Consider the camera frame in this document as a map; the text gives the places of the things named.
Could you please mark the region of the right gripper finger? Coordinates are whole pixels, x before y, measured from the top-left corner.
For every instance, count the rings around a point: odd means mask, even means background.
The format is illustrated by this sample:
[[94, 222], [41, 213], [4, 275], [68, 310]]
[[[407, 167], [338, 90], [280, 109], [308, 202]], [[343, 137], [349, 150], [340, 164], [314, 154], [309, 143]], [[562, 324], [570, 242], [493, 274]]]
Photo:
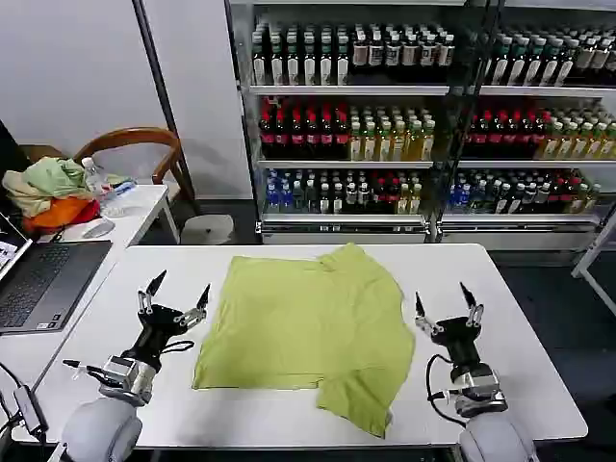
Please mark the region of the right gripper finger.
[[460, 287], [469, 308], [466, 325], [468, 327], [480, 327], [484, 306], [476, 302], [473, 293], [463, 283], [460, 283]]
[[425, 335], [438, 335], [444, 327], [426, 316], [420, 294], [415, 292], [415, 324]]

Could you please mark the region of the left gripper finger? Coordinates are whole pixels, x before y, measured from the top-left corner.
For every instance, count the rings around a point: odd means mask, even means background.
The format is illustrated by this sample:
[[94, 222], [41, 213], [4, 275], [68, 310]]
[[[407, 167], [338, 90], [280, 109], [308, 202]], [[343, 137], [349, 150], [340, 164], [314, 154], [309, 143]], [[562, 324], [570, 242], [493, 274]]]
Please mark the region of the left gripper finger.
[[196, 306], [180, 316], [175, 317], [173, 321], [179, 325], [198, 325], [201, 323], [207, 316], [210, 288], [211, 285], [208, 284], [197, 301]]
[[160, 286], [162, 285], [163, 280], [165, 279], [167, 274], [166, 270], [163, 270], [158, 276], [153, 278], [145, 288], [145, 290], [138, 291], [138, 301], [139, 301], [139, 315], [151, 315], [153, 310], [152, 298], [158, 292]]

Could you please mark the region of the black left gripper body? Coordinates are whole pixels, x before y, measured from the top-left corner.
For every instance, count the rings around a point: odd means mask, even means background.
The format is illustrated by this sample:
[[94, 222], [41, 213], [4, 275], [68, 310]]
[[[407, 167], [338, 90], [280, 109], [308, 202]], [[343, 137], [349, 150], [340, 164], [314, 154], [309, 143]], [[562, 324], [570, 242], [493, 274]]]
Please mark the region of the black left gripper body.
[[135, 343], [125, 351], [125, 358], [160, 369], [163, 354], [186, 351], [193, 347], [193, 341], [178, 341], [168, 346], [172, 337], [184, 335], [189, 330], [187, 325], [173, 321], [183, 313], [159, 304], [153, 304], [153, 310], [151, 315], [138, 314], [142, 330]]

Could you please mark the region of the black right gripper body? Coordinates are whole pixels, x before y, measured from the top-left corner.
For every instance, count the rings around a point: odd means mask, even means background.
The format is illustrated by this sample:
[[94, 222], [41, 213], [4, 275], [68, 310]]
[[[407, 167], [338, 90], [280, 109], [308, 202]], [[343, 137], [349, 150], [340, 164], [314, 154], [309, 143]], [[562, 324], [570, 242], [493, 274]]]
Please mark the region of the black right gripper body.
[[480, 364], [475, 347], [480, 332], [479, 324], [458, 317], [437, 321], [430, 332], [430, 338], [434, 344], [446, 348], [453, 364], [452, 373], [466, 373]]

